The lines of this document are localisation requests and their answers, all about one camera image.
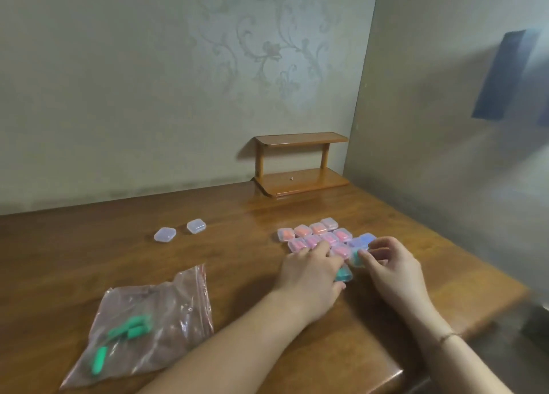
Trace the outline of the person's left hand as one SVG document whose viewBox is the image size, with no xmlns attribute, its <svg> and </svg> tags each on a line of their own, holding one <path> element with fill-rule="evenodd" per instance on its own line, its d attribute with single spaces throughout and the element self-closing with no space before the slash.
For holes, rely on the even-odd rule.
<svg viewBox="0 0 549 394">
<path fill-rule="evenodd" d="M 327 243 L 287 256 L 272 291 L 291 321 L 305 328 L 329 311 L 336 300 L 327 300 L 328 284 L 334 281 L 344 259 L 329 255 Z"/>
</svg>

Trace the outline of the person's right hand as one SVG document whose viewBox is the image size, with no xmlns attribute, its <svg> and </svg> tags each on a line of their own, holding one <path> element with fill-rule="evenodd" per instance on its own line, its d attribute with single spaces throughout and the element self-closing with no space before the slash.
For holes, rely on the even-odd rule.
<svg viewBox="0 0 549 394">
<path fill-rule="evenodd" d="M 426 321 L 436 314 L 425 284 L 420 262 L 394 237 L 380 237 L 368 250 L 387 250 L 387 266 L 378 272 L 367 269 L 382 299 L 405 320 Z"/>
</svg>

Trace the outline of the person's left forearm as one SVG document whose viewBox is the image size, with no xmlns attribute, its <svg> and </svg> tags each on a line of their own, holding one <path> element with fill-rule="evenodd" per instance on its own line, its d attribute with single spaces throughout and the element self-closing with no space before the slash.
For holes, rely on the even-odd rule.
<svg viewBox="0 0 549 394">
<path fill-rule="evenodd" d="M 136 394 L 255 394 L 283 351 L 322 315 L 312 295 L 271 291 Z"/>
</svg>

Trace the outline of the person's right forearm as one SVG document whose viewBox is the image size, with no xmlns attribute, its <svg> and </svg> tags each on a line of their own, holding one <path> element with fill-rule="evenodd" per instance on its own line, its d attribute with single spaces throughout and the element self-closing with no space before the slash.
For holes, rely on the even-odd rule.
<svg viewBox="0 0 549 394">
<path fill-rule="evenodd" d="M 514 394 L 437 310 L 426 321 L 405 322 L 431 379 L 444 394 Z"/>
</svg>

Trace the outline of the cluster of filled clear cases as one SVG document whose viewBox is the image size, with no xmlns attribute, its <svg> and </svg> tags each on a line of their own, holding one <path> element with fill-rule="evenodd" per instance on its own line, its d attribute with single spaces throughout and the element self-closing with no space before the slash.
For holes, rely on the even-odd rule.
<svg viewBox="0 0 549 394">
<path fill-rule="evenodd" d="M 368 249 L 369 244 L 376 239 L 369 232 L 355 236 L 346 228 L 340 227 L 332 217 L 326 217 L 310 225 L 279 228 L 277 238 L 280 243 L 287 245 L 291 253 L 298 253 L 304 249 L 312 250 L 320 242 L 327 242 L 330 247 L 329 255 L 343 259 L 349 257 L 350 248 Z"/>
</svg>

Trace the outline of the small wooden two-tier shelf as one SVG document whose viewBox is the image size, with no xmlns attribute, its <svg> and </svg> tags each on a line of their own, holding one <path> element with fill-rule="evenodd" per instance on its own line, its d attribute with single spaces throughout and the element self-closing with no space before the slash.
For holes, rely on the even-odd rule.
<svg viewBox="0 0 549 394">
<path fill-rule="evenodd" d="M 320 189 L 332 189 L 349 184 L 349 181 L 328 168 L 328 155 L 331 144 L 347 143 L 349 139 L 335 132 L 304 134 L 278 134 L 256 136 L 254 181 L 266 196 L 279 198 Z M 322 155 L 319 168 L 284 173 L 265 174 L 264 154 L 268 148 L 299 148 L 321 146 Z"/>
</svg>

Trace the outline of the clear zip plastic bag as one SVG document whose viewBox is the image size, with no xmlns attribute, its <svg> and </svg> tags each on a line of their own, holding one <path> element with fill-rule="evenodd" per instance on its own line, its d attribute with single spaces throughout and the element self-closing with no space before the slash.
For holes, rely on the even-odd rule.
<svg viewBox="0 0 549 394">
<path fill-rule="evenodd" d="M 134 315 L 151 315 L 151 332 L 134 339 L 108 340 L 107 332 Z M 110 288 L 88 334 L 87 347 L 60 389 L 77 389 L 103 380 L 132 377 L 169 367 L 214 333 L 205 264 L 175 274 L 159 285 Z M 100 346 L 109 347 L 99 376 L 91 363 Z"/>
</svg>

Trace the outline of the dark blue wall panel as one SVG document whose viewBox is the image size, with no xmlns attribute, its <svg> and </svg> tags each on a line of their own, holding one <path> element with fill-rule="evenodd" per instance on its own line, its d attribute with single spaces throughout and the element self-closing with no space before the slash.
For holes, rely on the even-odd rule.
<svg viewBox="0 0 549 394">
<path fill-rule="evenodd" d="M 504 34 L 477 97 L 473 119 L 504 119 L 540 33 L 540 29 L 523 29 Z"/>
<path fill-rule="evenodd" d="M 539 126 L 549 128 L 549 91 L 547 93 L 547 98 L 545 100 L 545 103 L 541 109 L 541 113 L 537 120 L 537 124 Z"/>
</svg>

